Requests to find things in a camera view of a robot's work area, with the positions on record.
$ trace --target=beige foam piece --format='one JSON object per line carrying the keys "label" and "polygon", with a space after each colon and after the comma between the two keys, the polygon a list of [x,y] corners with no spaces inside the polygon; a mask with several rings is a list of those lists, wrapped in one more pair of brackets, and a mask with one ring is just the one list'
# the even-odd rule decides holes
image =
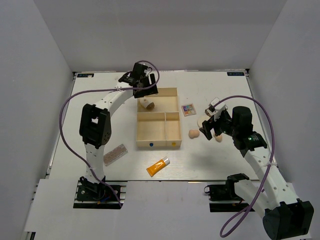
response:
{"label": "beige foam piece", "polygon": [[198,131],[198,130],[189,130],[189,137],[191,138],[191,139],[194,139],[194,138],[197,138],[197,137],[199,137],[199,135],[200,135],[200,132]]}
{"label": "beige foam piece", "polygon": [[214,138],[215,138],[215,140],[216,140],[218,143],[221,143],[221,142],[222,142],[222,134],[219,135],[219,136],[214,135]]}

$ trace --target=wooden box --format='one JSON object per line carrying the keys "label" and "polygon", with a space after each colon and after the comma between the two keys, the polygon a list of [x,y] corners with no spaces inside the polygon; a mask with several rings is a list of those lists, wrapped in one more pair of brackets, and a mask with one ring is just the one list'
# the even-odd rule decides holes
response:
{"label": "wooden box", "polygon": [[153,102],[154,108],[144,108],[138,99],[136,145],[179,148],[182,137],[177,88],[158,88],[158,94],[144,99]]}

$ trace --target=white wall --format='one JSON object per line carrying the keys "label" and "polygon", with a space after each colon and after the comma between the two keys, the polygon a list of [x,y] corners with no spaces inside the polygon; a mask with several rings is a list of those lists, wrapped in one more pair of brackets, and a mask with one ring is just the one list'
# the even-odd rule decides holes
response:
{"label": "white wall", "polygon": [[279,168],[312,203],[310,232],[320,239],[320,1],[287,1],[251,67],[250,85],[270,113]]}
{"label": "white wall", "polygon": [[73,71],[249,68],[286,0],[34,0]]}
{"label": "white wall", "polygon": [[32,0],[0,1],[0,233],[20,239],[72,72]]}

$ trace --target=sticker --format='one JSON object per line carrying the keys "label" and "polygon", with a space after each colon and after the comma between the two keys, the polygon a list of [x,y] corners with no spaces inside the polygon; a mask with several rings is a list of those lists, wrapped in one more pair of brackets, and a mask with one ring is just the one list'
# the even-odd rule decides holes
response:
{"label": "sticker", "polygon": [[106,153],[103,156],[104,165],[108,166],[112,164],[115,160],[121,158],[122,156],[126,155],[128,150],[126,149],[125,145],[121,144],[117,146],[112,151]]}
{"label": "sticker", "polygon": [[195,107],[194,107],[194,105],[192,103],[191,104],[182,105],[181,108],[182,108],[183,115],[185,117],[197,114],[196,109],[195,109]]}
{"label": "sticker", "polygon": [[228,71],[226,73],[228,76],[244,76],[245,73],[242,71]]}
{"label": "sticker", "polygon": [[77,74],[77,78],[93,78],[94,77],[94,73],[78,73]]}

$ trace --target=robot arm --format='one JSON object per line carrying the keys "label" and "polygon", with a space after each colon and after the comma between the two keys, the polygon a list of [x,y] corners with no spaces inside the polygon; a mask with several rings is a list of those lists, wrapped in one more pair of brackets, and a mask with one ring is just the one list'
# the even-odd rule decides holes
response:
{"label": "robot arm", "polygon": [[[268,165],[271,165],[264,183],[266,194],[260,194],[252,207],[262,218],[266,233],[274,240],[307,234],[314,209],[309,201],[302,202],[299,199],[289,188],[277,166],[269,162],[270,150],[263,137],[253,131],[250,109],[244,106],[234,107],[230,117],[224,102],[213,108],[219,101],[215,98],[205,110],[210,119],[204,121],[199,130],[208,140],[212,138],[212,129],[216,136],[222,133],[231,136],[234,146],[260,181],[264,178]],[[229,176],[224,189],[226,191],[220,191],[220,195],[228,196],[229,199],[240,197],[247,203],[253,201],[258,190],[243,173]]]}
{"label": "robot arm", "polygon": [[[114,91],[95,104],[86,104],[82,109],[79,133],[84,142],[86,160],[90,163],[97,178],[103,182],[105,182],[103,170],[104,148],[112,133],[112,115],[131,97],[142,98],[158,93],[155,85],[155,75],[149,74],[149,79],[149,76],[146,75],[147,69],[146,65],[135,63],[133,70],[127,72],[118,80]],[[88,166],[86,167],[86,174],[80,178],[80,182],[91,192],[93,198],[98,199],[106,191],[105,186],[97,181]]]}

